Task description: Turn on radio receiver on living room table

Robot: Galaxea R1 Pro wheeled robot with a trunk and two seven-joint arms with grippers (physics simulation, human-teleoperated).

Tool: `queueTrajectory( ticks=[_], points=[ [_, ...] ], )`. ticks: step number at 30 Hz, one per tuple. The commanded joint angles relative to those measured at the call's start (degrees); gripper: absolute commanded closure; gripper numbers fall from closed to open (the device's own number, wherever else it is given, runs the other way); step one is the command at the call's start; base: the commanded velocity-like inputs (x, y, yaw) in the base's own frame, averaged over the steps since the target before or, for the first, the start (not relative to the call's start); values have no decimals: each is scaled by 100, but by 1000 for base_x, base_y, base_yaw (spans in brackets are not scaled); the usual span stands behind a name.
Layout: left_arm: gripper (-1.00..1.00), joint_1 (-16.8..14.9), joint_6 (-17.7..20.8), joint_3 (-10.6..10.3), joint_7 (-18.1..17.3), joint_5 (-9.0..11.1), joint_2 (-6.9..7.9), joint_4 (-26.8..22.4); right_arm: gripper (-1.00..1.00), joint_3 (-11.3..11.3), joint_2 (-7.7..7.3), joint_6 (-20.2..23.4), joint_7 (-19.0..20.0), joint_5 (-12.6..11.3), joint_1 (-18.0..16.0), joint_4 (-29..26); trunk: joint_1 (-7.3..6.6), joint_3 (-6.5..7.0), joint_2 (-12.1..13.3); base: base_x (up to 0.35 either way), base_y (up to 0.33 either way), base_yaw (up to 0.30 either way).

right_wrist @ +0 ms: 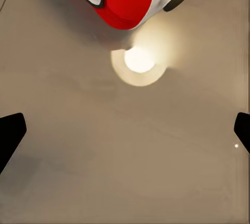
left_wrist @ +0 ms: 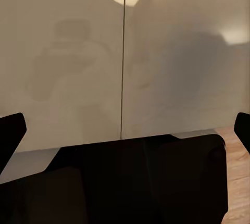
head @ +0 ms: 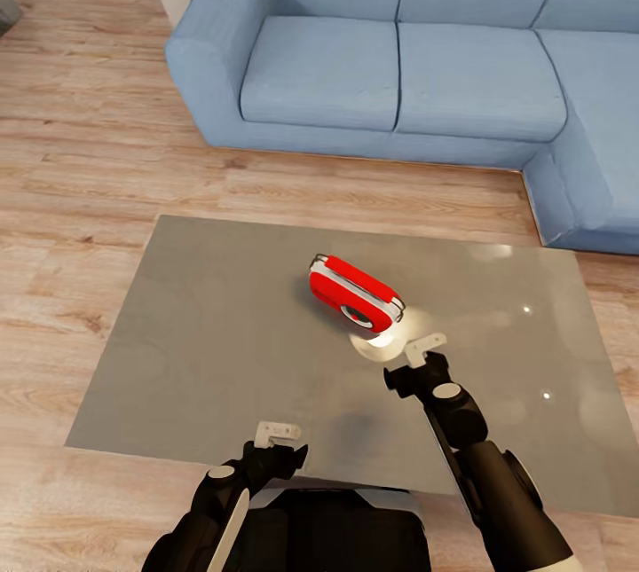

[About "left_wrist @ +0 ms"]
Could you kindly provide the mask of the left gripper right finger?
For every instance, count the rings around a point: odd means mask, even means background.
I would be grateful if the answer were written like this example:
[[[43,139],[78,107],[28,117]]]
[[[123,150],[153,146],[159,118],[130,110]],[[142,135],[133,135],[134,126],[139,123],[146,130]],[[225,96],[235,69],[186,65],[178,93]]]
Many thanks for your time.
[[[250,115],[245,113],[238,113],[234,132],[241,140],[247,151],[250,153]]]

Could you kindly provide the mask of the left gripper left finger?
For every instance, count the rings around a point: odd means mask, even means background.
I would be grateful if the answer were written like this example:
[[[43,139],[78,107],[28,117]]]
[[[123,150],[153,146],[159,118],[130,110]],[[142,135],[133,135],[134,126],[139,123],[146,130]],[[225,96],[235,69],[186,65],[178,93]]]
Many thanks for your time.
[[[0,118],[0,172],[5,168],[26,132],[26,122],[22,113]]]

